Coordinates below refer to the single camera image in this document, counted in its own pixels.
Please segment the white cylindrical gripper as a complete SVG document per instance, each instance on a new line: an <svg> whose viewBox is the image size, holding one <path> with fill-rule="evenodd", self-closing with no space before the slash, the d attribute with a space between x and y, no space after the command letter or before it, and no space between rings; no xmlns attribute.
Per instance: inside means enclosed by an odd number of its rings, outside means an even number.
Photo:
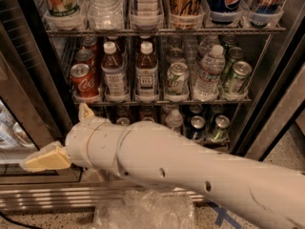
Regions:
<svg viewBox="0 0 305 229"><path fill-rule="evenodd" d="M27 172L63 170L71 163L84 167L117 171L116 147L126 127L94 116L84 102L79 104L79 123L66 136L65 149L54 141L24 158L20 167Z"/></svg>

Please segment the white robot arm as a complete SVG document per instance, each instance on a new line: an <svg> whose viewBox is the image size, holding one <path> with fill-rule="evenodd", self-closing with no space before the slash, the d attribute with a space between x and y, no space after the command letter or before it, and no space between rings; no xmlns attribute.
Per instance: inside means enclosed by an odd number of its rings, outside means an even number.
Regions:
<svg viewBox="0 0 305 229"><path fill-rule="evenodd" d="M87 104L64 142L20 163L28 172L75 164L108 171L149 188L197 192L264 229L305 229L305 174L218 152L155 122L116 125Z"/></svg>

